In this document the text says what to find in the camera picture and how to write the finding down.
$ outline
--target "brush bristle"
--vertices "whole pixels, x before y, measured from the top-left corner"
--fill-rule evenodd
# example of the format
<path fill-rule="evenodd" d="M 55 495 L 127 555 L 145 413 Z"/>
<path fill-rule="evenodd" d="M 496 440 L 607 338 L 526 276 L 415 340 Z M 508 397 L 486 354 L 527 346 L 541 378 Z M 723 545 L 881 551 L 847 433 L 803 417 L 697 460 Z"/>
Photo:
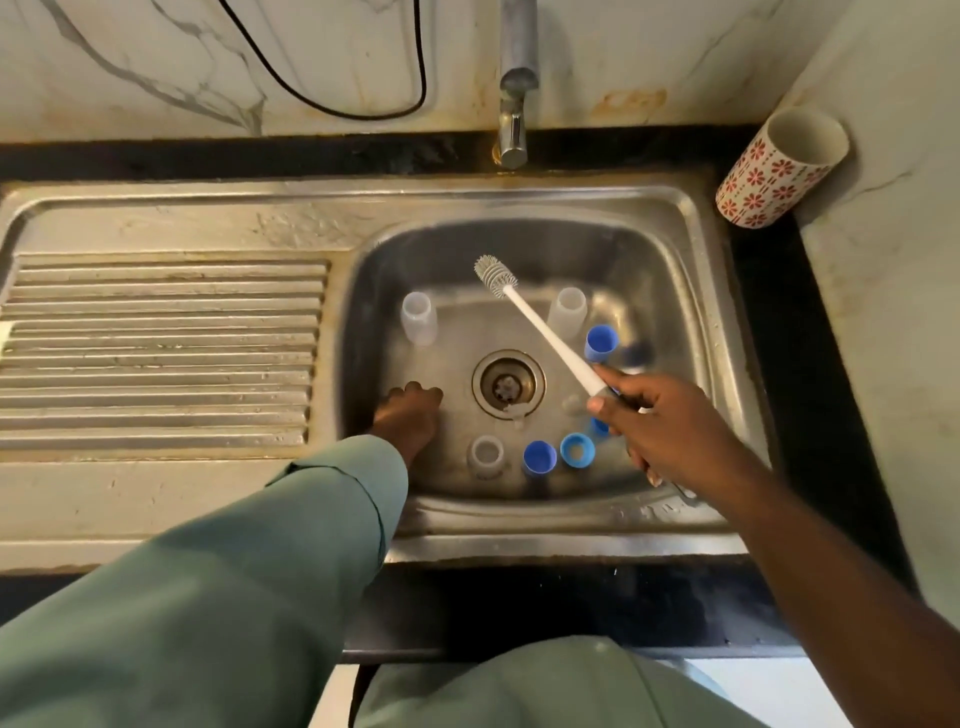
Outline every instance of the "brush bristle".
<path fill-rule="evenodd" d="M 477 261 L 473 264 L 473 271 L 498 299 L 503 298 L 503 289 L 506 286 L 509 285 L 516 288 L 519 283 L 516 276 L 510 272 L 510 269 L 493 255 L 481 255 L 478 257 Z"/>

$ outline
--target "person's left hand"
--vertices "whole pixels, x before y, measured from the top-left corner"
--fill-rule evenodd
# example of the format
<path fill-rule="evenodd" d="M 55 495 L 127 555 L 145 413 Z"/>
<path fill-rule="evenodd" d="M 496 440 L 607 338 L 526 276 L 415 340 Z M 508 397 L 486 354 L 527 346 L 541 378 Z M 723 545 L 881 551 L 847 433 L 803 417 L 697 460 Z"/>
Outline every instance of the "person's left hand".
<path fill-rule="evenodd" d="M 373 413 L 371 435 L 393 445 L 407 468 L 437 434 L 443 390 L 423 389 L 417 381 L 395 387 Z"/>

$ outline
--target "sink drain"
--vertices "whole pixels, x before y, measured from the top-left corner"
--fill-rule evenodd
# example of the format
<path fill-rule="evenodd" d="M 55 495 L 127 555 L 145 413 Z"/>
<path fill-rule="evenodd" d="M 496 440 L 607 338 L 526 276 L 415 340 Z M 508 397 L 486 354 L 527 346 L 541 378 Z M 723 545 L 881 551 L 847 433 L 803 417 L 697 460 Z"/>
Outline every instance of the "sink drain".
<path fill-rule="evenodd" d="M 473 396 L 489 415 L 511 420 L 506 413 L 511 404 L 522 405 L 525 414 L 533 412 L 543 399 L 546 380 L 543 369 L 523 352 L 504 349 L 484 356 L 473 370 Z"/>

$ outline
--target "faucet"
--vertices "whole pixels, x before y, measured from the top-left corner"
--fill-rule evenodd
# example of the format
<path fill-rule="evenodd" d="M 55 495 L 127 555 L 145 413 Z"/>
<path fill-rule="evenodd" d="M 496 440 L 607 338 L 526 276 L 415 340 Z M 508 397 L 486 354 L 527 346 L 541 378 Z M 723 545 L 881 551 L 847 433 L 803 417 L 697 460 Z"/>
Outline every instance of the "faucet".
<path fill-rule="evenodd" d="M 500 0 L 500 115 L 493 161 L 505 169 L 527 163 L 523 99 L 537 88 L 537 0 Z"/>

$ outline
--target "black cable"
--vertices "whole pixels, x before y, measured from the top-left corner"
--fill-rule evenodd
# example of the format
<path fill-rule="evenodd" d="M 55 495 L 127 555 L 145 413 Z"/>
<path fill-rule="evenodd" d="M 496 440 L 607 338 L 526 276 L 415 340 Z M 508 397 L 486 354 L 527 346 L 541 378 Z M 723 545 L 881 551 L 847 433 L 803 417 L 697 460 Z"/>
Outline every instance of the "black cable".
<path fill-rule="evenodd" d="M 237 14 L 233 11 L 233 8 L 230 7 L 227 0 L 218 0 L 218 2 L 220 3 L 220 7 L 224 9 L 224 12 L 229 15 L 230 20 L 233 21 L 233 24 L 237 27 L 237 30 L 240 31 L 240 35 L 244 37 L 244 40 L 248 42 L 253 52 L 260 59 L 260 62 L 263 63 L 263 67 L 267 69 L 267 72 L 271 76 L 273 76 L 274 81 L 280 84 L 280 86 L 291 96 L 303 101 L 308 107 L 316 109 L 317 111 L 322 111 L 323 113 L 328 113 L 330 116 L 339 116 L 341 119 L 351 119 L 352 121 L 386 121 L 387 119 L 399 119 L 403 116 L 409 116 L 415 111 L 420 110 L 420 107 L 423 106 L 423 102 L 426 101 L 426 65 L 423 63 L 423 40 L 420 37 L 420 0 L 414 0 L 414 37 L 417 43 L 417 66 L 420 70 L 420 98 L 409 109 L 393 111 L 391 113 L 377 114 L 346 113 L 345 111 L 338 111 L 336 109 L 331 109 L 330 107 L 325 107 L 323 104 L 318 104 L 316 101 L 311 101 L 308 99 L 306 96 L 289 85 L 286 81 L 284 81 L 280 77 L 280 74 L 274 70 L 274 67 L 270 65 L 269 61 L 267 61 L 267 57 L 263 55 L 263 51 L 260 50 L 259 46 L 253 40 L 253 36 L 251 36 L 250 32 L 244 27 L 244 24 L 240 22 L 240 18 L 237 17 Z"/>

